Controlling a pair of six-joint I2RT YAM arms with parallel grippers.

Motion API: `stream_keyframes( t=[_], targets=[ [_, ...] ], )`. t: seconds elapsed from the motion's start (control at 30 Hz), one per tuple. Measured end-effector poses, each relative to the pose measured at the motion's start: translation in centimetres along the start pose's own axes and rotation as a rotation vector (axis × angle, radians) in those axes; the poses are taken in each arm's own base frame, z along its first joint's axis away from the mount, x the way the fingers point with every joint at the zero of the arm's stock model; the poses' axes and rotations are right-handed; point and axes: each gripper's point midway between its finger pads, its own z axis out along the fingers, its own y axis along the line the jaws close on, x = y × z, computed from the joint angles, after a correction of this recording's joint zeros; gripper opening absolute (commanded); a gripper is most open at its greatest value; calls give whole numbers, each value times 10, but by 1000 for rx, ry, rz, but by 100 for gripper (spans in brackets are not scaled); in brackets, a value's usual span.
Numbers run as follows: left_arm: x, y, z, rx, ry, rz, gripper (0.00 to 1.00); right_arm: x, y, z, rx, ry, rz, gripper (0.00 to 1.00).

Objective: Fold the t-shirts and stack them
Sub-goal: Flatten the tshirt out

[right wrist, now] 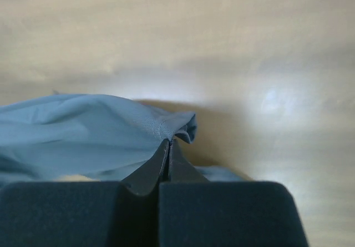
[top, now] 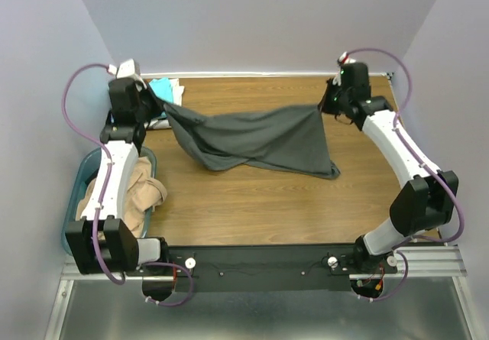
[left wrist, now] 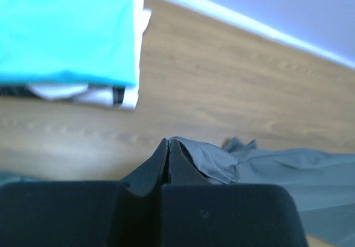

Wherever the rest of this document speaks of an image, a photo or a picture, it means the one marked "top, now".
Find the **dark grey t-shirt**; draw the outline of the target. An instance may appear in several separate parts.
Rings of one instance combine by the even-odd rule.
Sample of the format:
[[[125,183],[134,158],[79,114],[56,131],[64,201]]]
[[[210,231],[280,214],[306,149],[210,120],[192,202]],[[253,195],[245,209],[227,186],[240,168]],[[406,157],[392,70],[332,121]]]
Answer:
[[[316,104],[220,115],[203,115],[172,102],[163,106],[178,145],[208,170],[248,165],[325,180],[341,174],[330,157]]]

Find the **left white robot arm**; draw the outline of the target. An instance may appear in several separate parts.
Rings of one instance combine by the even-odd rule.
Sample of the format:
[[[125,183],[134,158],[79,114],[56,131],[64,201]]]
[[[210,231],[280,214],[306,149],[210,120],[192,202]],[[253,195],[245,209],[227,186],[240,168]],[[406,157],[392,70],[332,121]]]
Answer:
[[[90,201],[66,239],[81,274],[124,274],[144,267],[153,275],[169,266],[162,238],[136,238],[125,224],[125,197],[146,135],[163,103],[139,76],[108,84],[111,108],[99,136],[101,159]]]

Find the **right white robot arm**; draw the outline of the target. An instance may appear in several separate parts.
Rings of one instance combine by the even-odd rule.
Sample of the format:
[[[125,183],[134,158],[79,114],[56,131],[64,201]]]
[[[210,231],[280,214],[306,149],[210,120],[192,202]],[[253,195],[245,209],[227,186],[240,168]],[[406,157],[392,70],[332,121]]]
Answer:
[[[337,75],[327,82],[319,106],[326,114],[344,115],[367,135],[393,169],[401,190],[387,219],[355,241],[353,267],[367,273],[394,248],[452,218],[458,177],[427,158],[407,134],[383,96],[372,96],[368,67],[342,60]]]

